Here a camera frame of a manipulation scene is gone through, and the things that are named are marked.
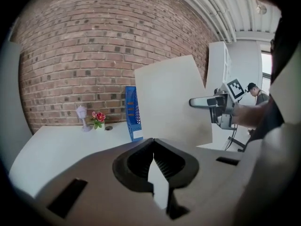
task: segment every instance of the brick wall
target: brick wall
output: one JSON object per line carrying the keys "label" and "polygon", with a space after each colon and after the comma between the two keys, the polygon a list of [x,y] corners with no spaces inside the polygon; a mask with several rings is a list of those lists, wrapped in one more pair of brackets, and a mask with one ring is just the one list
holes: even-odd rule
{"label": "brick wall", "polygon": [[192,54],[203,79],[215,37],[181,0],[31,0],[12,41],[22,45],[20,91],[33,132],[76,125],[84,105],[124,121],[134,69]]}

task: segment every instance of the red flower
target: red flower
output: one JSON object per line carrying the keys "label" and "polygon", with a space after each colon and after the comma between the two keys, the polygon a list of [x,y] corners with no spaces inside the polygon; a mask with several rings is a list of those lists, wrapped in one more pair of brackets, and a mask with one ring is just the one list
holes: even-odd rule
{"label": "red flower", "polygon": [[96,118],[99,122],[104,122],[105,115],[102,114],[101,112],[96,113]]}

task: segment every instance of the potted plant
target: potted plant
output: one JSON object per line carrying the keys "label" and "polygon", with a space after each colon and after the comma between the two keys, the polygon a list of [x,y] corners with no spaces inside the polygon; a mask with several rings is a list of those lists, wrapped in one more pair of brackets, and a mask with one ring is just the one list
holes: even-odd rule
{"label": "potted plant", "polygon": [[104,130],[104,119],[105,119],[105,114],[101,112],[92,112],[92,118],[91,120],[94,123],[94,129],[100,128],[101,130]]}

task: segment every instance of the white table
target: white table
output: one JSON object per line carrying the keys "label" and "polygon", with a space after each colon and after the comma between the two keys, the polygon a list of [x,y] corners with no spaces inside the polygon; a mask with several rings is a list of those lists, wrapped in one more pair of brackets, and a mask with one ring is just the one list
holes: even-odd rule
{"label": "white table", "polygon": [[15,159],[9,178],[35,197],[47,182],[80,159],[131,142],[126,122],[110,126],[111,131],[89,132],[82,132],[81,126],[43,126]]}

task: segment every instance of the lamp base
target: lamp base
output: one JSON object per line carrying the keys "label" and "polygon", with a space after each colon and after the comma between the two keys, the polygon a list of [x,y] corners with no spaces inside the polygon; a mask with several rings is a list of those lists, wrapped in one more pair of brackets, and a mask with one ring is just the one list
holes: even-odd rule
{"label": "lamp base", "polygon": [[90,131],[92,129],[92,126],[87,126],[87,125],[84,125],[82,128],[81,128],[81,130],[83,131],[83,132],[88,132],[88,131]]}

